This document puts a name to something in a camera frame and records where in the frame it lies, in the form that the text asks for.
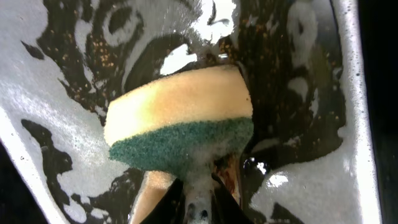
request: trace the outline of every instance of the dark background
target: dark background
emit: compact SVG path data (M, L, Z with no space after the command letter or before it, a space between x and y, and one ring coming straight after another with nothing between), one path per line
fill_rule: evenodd
M384 223L398 223L398 37L393 2L359 0L368 105Z
M369 115L383 222L398 223L398 37L393 1L359 0ZM0 222L46 223L3 146Z

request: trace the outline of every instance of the scrub sponge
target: scrub sponge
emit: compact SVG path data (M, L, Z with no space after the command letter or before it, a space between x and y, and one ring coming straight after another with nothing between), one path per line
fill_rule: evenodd
M240 154L253 134L248 89L234 66L165 77L111 102L104 136L111 159L184 181Z

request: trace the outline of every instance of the yellow sponge layer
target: yellow sponge layer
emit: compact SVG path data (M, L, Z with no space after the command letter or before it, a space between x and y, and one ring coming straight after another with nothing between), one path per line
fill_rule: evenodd
M251 116L249 91L238 68L225 65L162 78L112 101L104 135L112 146L177 123Z

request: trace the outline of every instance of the baking tray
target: baking tray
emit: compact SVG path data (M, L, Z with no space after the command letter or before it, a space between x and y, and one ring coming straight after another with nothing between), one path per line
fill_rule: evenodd
M356 1L0 6L0 138L50 223L127 223L144 174L108 159L109 102L220 63L252 96L249 218L381 223Z

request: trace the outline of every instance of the sponge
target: sponge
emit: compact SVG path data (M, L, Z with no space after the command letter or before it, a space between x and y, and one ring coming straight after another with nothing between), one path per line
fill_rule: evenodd
M225 65L161 78L112 101L104 136L111 159L191 181L210 175L214 160L242 153L251 116L238 68Z

